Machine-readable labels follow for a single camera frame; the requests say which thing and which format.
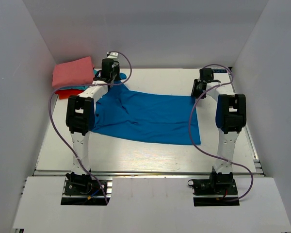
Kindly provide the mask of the blue t shirt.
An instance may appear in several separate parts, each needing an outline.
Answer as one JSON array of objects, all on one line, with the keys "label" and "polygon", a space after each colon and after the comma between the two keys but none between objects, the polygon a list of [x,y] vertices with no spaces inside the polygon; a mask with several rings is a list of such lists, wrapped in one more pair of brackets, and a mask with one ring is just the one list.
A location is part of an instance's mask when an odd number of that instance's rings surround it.
[{"label": "blue t shirt", "polygon": [[173,145],[200,145],[194,98],[137,92],[118,83],[96,103],[94,133]]}]

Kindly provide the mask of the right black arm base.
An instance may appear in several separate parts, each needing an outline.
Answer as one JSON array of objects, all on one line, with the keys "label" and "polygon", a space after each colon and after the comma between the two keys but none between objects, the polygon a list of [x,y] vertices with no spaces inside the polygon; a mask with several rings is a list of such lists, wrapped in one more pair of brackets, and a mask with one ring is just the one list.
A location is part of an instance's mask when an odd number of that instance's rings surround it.
[{"label": "right black arm base", "polygon": [[232,184],[212,184],[210,179],[190,179],[187,184],[194,190],[193,194],[196,196],[226,196],[238,194],[234,180]]}]

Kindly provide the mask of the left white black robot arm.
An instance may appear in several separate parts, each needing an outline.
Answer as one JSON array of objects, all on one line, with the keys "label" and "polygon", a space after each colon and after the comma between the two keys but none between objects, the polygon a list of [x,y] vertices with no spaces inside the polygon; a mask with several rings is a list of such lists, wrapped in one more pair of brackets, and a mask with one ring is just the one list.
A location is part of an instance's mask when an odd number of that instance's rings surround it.
[{"label": "left white black robot arm", "polygon": [[96,102],[108,93],[114,81],[120,80],[118,53],[112,52],[102,60],[101,70],[93,79],[92,85],[85,91],[70,96],[67,103],[66,125],[72,138],[73,167],[67,178],[76,183],[83,194],[89,193],[93,182],[89,164],[89,136],[95,124]]}]

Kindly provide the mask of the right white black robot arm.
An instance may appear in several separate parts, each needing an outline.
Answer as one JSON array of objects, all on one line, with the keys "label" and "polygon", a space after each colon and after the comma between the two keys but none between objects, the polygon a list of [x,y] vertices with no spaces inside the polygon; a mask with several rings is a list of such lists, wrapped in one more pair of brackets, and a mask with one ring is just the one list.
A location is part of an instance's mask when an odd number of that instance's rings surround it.
[{"label": "right white black robot arm", "polygon": [[199,71],[199,78],[194,80],[191,96],[199,102],[209,96],[216,101],[215,124],[219,132],[218,150],[210,175],[209,187],[216,194],[226,189],[233,180],[233,156],[237,138],[246,125],[246,97],[236,94],[227,86],[232,81],[222,83],[214,78],[210,65]]}]

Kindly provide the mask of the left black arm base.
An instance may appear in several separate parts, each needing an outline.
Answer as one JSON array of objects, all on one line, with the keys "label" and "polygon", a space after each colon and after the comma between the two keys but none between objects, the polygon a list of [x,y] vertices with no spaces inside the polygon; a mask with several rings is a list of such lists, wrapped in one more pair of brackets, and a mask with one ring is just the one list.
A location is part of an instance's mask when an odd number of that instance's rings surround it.
[{"label": "left black arm base", "polygon": [[[100,183],[104,188],[106,196],[110,196],[112,191],[112,181],[100,180]],[[68,197],[85,197],[94,194],[96,191],[97,193],[95,194],[95,196],[103,197],[101,188],[96,180],[91,180],[91,183],[87,184],[86,186],[74,184],[71,181],[66,180],[64,184],[63,194]]]}]

